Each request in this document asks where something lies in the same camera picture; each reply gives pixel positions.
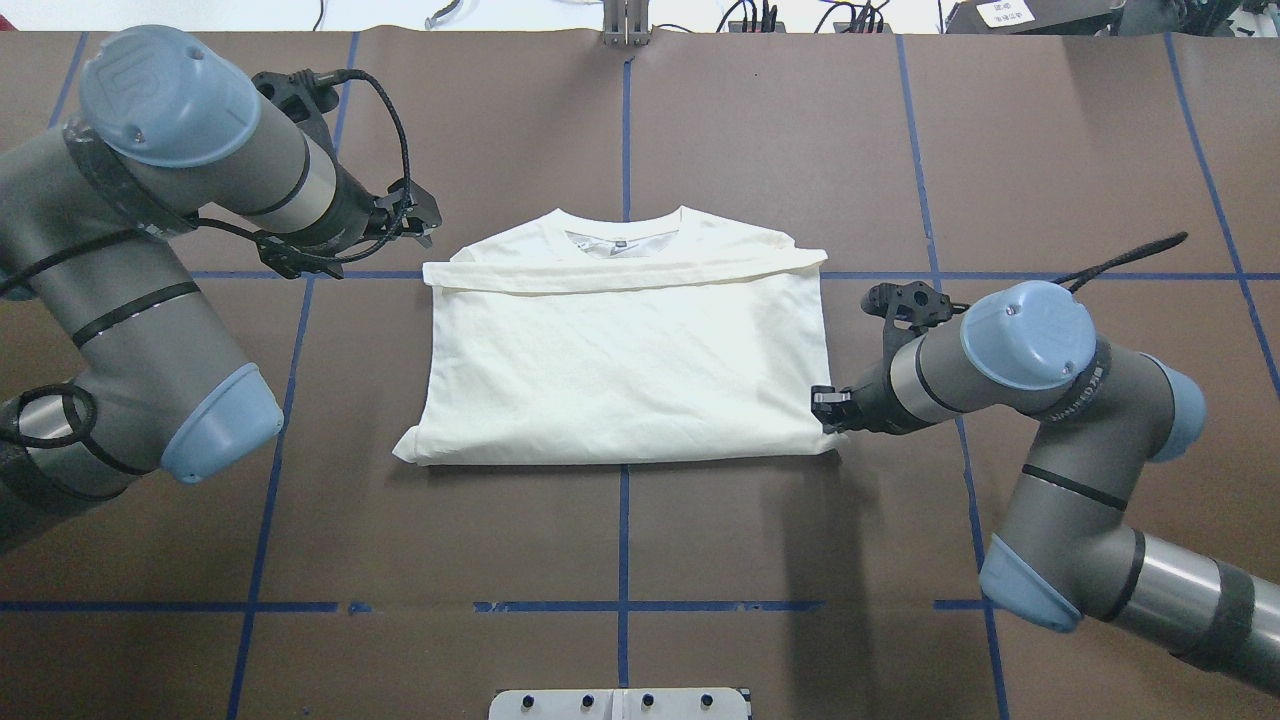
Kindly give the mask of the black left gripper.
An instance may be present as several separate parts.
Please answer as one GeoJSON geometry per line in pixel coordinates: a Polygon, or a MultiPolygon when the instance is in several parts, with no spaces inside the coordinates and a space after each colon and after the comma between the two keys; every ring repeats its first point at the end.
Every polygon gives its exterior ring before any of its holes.
{"type": "Polygon", "coordinates": [[[334,199],[300,232],[300,256],[305,263],[355,263],[404,237],[431,249],[442,224],[436,199],[415,181],[398,179],[378,197],[337,165],[334,199]]]}

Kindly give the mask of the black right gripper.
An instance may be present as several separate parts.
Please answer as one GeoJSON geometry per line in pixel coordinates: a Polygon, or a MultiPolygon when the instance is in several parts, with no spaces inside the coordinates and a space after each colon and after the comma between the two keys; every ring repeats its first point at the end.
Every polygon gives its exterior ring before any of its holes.
{"type": "Polygon", "coordinates": [[[891,361],[881,360],[865,370],[852,386],[810,388],[812,415],[824,433],[865,430],[890,436],[906,433],[906,411],[893,391],[891,361]]]}

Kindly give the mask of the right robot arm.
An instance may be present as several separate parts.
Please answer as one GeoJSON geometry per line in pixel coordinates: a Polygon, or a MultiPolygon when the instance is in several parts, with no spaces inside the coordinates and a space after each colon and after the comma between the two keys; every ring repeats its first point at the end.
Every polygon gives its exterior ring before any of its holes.
{"type": "Polygon", "coordinates": [[[813,386],[828,434],[905,436],[988,407],[1038,428],[979,570],[998,609],[1057,633],[1091,618],[1204,673],[1277,693],[1277,587],[1125,520],[1144,468],[1201,437],[1199,386],[1101,334],[1074,292],[1025,281],[973,304],[883,283],[861,310],[882,355],[844,388],[813,386]]]}

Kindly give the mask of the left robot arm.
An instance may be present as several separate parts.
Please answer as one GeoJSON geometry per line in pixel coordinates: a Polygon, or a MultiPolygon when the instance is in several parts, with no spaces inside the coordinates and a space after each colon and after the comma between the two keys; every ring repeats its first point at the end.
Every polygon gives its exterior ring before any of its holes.
{"type": "Polygon", "coordinates": [[[3,404],[3,550],[164,470],[198,483],[278,436],[284,416],[172,241],[215,227],[294,279],[339,279],[389,242],[430,245],[436,200],[383,196],[339,163],[324,119],[358,69],[247,76],[169,26],[108,37],[79,109],[3,154],[3,295],[37,299],[82,373],[3,404]]]}

